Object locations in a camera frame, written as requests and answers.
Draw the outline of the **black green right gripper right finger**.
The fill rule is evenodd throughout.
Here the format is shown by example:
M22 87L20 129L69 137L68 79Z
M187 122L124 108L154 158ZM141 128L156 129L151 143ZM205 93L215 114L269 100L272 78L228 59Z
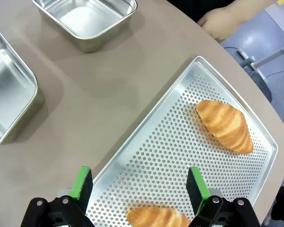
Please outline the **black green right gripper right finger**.
M235 198L228 201L218 194L211 195L198 167L190 167L186 190L195 217L191 227L259 227L260 222L250 201Z

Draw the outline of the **person's left hand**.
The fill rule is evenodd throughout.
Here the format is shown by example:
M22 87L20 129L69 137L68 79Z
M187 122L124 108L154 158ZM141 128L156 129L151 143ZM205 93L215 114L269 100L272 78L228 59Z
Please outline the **person's left hand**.
M223 7L207 12L197 24L218 43L229 38L241 25L231 8Z

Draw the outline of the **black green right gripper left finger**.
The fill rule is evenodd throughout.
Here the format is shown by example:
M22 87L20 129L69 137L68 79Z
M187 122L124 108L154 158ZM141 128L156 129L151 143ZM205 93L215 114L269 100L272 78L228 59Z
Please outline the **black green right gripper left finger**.
M86 210L93 189L90 167L82 166L67 195L48 202L33 198L25 212L22 227L93 227Z

